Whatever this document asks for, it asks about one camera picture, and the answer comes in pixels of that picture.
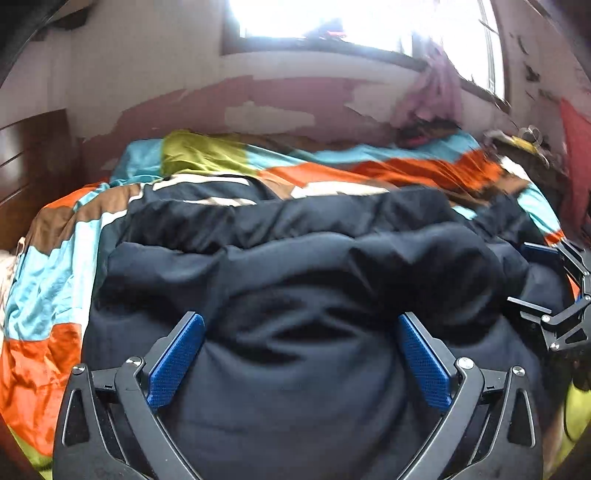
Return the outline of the pink right curtain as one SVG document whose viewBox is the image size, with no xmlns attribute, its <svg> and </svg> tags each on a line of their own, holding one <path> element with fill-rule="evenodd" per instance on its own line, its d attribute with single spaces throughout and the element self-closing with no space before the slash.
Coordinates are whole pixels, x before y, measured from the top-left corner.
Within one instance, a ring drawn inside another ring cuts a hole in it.
<svg viewBox="0 0 591 480">
<path fill-rule="evenodd" d="M 456 67 L 433 40 L 427 43 L 425 60 L 425 69 L 394 105 L 390 124 L 395 129 L 437 120 L 462 124 L 462 88 Z"/>
</svg>

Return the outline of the colourful striped bed quilt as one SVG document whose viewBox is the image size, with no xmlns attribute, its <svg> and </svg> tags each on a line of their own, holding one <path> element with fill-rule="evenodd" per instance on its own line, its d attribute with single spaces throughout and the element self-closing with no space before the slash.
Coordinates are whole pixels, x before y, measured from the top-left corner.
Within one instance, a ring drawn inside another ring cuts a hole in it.
<svg viewBox="0 0 591 480">
<path fill-rule="evenodd" d="M 564 236 L 525 170 L 508 157 L 493 161 L 465 132 L 411 150 L 314 150 L 272 138 L 177 130 L 130 143 L 108 181 L 42 207 L 18 243 L 1 319 L 1 415 L 32 468 L 42 478 L 52 475 L 59 405 L 80 357 L 107 230 L 126 219 L 145 194 L 187 188 L 193 202 L 235 209 L 263 197 L 362 196 L 410 185 L 452 193 L 453 208 L 466 218 L 495 195 L 513 194 L 546 243 Z"/>
</svg>

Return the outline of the pink floral pillow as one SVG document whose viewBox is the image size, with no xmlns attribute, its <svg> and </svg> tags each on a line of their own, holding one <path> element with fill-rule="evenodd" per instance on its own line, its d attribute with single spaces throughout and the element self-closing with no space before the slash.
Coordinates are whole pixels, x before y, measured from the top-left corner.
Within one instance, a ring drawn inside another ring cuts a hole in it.
<svg viewBox="0 0 591 480">
<path fill-rule="evenodd" d="M 1 319 L 5 318 L 8 296 L 14 280 L 20 254 L 0 251 L 0 309 Z"/>
</svg>

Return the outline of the dark framed window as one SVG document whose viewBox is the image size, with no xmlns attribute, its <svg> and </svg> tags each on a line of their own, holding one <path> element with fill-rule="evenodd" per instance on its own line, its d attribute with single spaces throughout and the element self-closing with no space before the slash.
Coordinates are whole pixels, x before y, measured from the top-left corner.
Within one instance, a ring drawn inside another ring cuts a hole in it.
<svg viewBox="0 0 591 480">
<path fill-rule="evenodd" d="M 336 53 L 421 71 L 437 45 L 468 92 L 507 111 L 496 13 L 492 1 L 228 1 L 221 54 Z"/>
</svg>

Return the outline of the dark navy padded jacket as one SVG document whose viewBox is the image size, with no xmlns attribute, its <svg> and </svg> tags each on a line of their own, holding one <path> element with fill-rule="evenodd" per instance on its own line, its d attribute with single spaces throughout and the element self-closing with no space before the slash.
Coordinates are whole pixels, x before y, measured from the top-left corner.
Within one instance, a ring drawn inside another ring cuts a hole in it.
<svg viewBox="0 0 591 480">
<path fill-rule="evenodd" d="M 159 182 L 101 233 L 82 359 L 117 367 L 193 311 L 204 347 L 161 417 L 202 477 L 393 479 L 433 422 L 403 312 L 482 368 L 522 366 L 550 426 L 568 373 L 504 315 L 508 297 L 572 300 L 522 256 L 541 240 L 504 195 L 467 219 L 426 187 L 280 200 L 242 178 Z"/>
</svg>

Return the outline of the dark clothes pile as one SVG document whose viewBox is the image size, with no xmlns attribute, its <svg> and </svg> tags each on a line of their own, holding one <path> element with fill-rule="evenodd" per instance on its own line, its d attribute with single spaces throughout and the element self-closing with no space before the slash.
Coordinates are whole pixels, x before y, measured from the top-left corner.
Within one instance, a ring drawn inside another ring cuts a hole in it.
<svg viewBox="0 0 591 480">
<path fill-rule="evenodd" d="M 434 140 L 445 139 L 461 129 L 453 120 L 436 117 L 432 121 L 417 120 L 397 130 L 394 142 L 401 148 L 416 149 Z"/>
</svg>

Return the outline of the red hanging cloth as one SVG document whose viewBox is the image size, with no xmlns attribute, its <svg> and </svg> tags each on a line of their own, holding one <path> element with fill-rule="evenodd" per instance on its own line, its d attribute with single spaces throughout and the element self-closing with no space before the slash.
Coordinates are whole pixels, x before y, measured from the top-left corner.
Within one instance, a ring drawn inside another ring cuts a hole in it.
<svg viewBox="0 0 591 480">
<path fill-rule="evenodd" d="M 561 215 L 570 236 L 590 243 L 590 119 L 566 99 L 560 113 L 568 176 Z"/>
</svg>

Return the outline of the brown wooden headboard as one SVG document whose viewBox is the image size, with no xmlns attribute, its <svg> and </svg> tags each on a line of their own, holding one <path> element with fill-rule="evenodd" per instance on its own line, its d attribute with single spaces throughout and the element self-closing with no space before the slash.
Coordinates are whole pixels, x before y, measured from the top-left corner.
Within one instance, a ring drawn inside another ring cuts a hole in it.
<svg viewBox="0 0 591 480">
<path fill-rule="evenodd" d="M 10 250 L 45 205 L 84 183 L 80 154 L 64 109 L 0 130 L 0 239 Z"/>
</svg>

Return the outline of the dark wooden side table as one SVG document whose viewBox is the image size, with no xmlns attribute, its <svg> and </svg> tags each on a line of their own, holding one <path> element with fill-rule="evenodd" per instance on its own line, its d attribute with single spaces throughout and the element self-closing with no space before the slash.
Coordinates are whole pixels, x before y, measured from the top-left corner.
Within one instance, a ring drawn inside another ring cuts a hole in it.
<svg viewBox="0 0 591 480">
<path fill-rule="evenodd" d="M 520 165 L 533 183 L 540 188 L 559 220 L 565 222 L 566 216 L 563 210 L 566 207 L 570 178 L 562 164 L 562 157 L 539 147 L 539 154 L 531 155 L 503 143 L 501 138 L 505 136 L 511 137 L 501 130 L 488 130 L 483 134 L 483 143 L 499 157 L 508 157 Z"/>
</svg>

